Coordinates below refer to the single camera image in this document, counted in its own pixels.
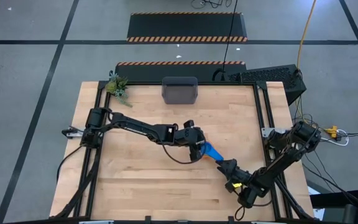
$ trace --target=gray floor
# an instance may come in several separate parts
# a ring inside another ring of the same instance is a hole
[[[58,40],[73,0],[0,0],[0,40]],[[300,40],[312,0],[239,0],[250,40]],[[358,26],[358,0],[346,0]],[[211,9],[201,11],[232,11]],[[195,11],[190,0],[80,0],[68,40],[124,40],[132,12]],[[319,0],[307,40],[357,40],[338,0]],[[223,60],[225,45],[65,45],[58,61],[5,222],[47,218],[57,165],[80,83],[105,80],[121,61]],[[23,145],[57,45],[0,45],[0,205]],[[247,68],[296,63],[297,45],[231,45],[228,60]],[[306,45],[301,67],[308,90],[304,113],[320,126],[358,132],[358,45]],[[321,143],[327,171],[358,189],[358,138],[347,147]],[[309,158],[318,166],[314,154]],[[313,174],[307,179],[327,185]]]

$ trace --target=wooden table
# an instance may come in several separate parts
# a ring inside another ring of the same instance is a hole
[[[97,82],[83,82],[72,125],[83,127],[94,106]],[[225,159],[235,158],[243,170],[265,165],[259,124],[251,86],[199,86],[193,105],[166,105],[160,86],[130,86],[127,90],[133,108],[111,98],[110,108],[150,124],[182,124],[193,119],[207,140]],[[273,118],[277,128],[292,126],[282,83],[268,83]],[[265,114],[262,92],[260,100]],[[76,149],[79,139],[68,140],[65,156]],[[169,147],[177,159],[188,161],[188,149]],[[63,165],[50,214],[58,213],[78,188],[85,150]],[[287,186],[303,209],[313,216],[301,162],[285,171]],[[237,196],[224,188],[226,180],[210,158],[191,165],[171,161],[161,146],[144,136],[113,129],[104,137],[92,219],[144,220],[227,220],[239,208]],[[85,193],[81,214],[85,214]],[[285,216],[281,194],[281,216]],[[256,203],[267,203],[270,194]],[[243,220],[274,220],[272,206],[246,210]]]

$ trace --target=green plant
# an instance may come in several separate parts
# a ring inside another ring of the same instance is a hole
[[[128,78],[120,77],[119,75],[113,74],[113,72],[110,71],[109,79],[110,81],[106,85],[106,91],[115,96],[118,102],[121,104],[132,107],[132,105],[126,101],[128,99],[128,94],[125,92],[125,90],[128,88],[126,86]]]

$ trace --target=blue object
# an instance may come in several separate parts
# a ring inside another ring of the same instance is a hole
[[[205,151],[205,155],[213,158],[216,161],[223,160],[223,156],[220,155],[217,152],[217,150],[215,150],[215,148],[212,146],[212,144],[209,142],[205,142],[204,145],[201,147],[201,153],[204,153],[204,151]]]

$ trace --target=metal bracket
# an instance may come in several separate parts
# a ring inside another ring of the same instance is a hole
[[[73,128],[71,126],[68,127],[68,129],[62,130],[62,134],[66,136],[68,139],[72,139],[75,137],[82,137],[82,130]]]
[[[266,81],[256,81],[256,85],[263,90],[267,90]]]
[[[277,133],[284,134],[288,129],[285,128],[262,128],[262,136],[267,138],[269,134],[274,130]]]

